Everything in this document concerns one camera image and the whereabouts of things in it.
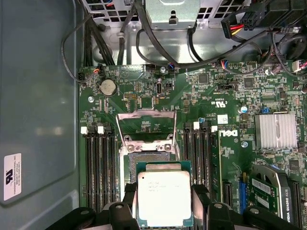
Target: yellow and red wires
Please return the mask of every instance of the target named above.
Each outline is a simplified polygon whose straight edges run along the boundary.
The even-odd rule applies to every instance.
[[[230,27],[231,35],[233,36],[233,35],[237,34],[240,30],[242,30],[243,27],[244,27],[243,24],[231,26]]]

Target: white slot latch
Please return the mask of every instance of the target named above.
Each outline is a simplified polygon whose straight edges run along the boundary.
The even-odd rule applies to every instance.
[[[98,133],[98,134],[104,134],[104,133],[105,133],[104,127],[103,127],[103,126],[98,126],[98,128],[97,128],[97,133]]]
[[[88,134],[88,129],[87,129],[86,126],[82,126],[81,127],[81,134],[83,134],[83,135],[87,135]]]
[[[193,127],[194,127],[194,130],[200,129],[200,123],[199,123],[199,121],[194,121],[194,122],[193,122]]]

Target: capacitor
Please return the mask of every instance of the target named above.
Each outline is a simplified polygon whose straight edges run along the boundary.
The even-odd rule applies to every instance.
[[[248,112],[248,108],[246,106],[242,106],[241,108],[238,109],[238,112],[240,114],[245,114]]]
[[[302,88],[302,93],[306,94],[307,93],[307,87]]]
[[[205,118],[203,118],[203,117],[198,118],[198,122],[199,122],[199,123],[205,122]]]
[[[117,86],[111,79],[104,80],[99,86],[99,89],[106,97],[111,97],[117,92]]]

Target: label sticker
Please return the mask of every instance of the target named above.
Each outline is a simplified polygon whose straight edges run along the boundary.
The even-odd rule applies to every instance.
[[[262,199],[261,197],[257,197],[257,200],[258,200],[258,202],[260,203],[260,204],[262,204],[263,206],[265,206],[266,208],[270,208],[270,205],[269,205],[269,203],[266,201],[266,200],[264,200],[264,199]]]
[[[266,192],[267,194],[270,194],[271,195],[271,188],[268,187],[267,185],[259,182],[259,181],[256,181],[254,179],[251,180],[251,183],[253,186],[255,186],[256,188]]]
[[[4,200],[21,193],[21,153],[4,157]]]
[[[228,115],[223,114],[223,115],[218,115],[217,116],[217,124],[228,124]]]

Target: heatsink fins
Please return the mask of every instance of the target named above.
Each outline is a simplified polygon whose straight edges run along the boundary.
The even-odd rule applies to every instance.
[[[296,148],[294,114],[255,116],[256,145],[261,149]]]

